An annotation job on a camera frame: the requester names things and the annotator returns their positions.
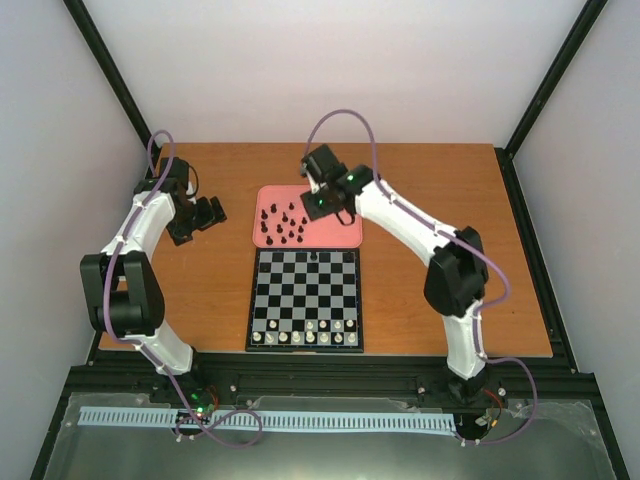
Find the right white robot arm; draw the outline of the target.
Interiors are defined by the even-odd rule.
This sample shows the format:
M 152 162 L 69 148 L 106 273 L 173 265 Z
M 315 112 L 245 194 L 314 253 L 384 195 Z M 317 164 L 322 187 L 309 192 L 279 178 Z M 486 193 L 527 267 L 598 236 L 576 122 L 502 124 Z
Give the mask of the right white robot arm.
M 447 390 L 468 405 L 485 388 L 486 356 L 479 312 L 488 269 L 479 233 L 441 223 L 400 196 L 370 167 L 348 169 L 323 144 L 301 159 L 301 175 L 310 189 L 301 201 L 310 220 L 342 211 L 383 228 L 426 266 L 424 297 L 442 316 L 447 341 Z

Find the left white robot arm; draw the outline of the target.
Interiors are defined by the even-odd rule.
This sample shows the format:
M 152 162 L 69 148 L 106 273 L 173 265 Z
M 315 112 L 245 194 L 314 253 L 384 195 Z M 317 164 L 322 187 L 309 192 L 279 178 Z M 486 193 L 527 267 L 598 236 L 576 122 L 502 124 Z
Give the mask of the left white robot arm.
M 176 246 L 196 231 L 226 220 L 217 197 L 197 197 L 199 180 L 180 158 L 164 158 L 162 175 L 134 189 L 131 209 L 114 238 L 80 262 L 89 319 L 98 333 L 133 347 L 160 374 L 174 375 L 172 388 L 186 402 L 201 400 L 208 378 L 193 368 L 195 349 L 166 320 L 164 295 L 151 261 L 166 233 Z

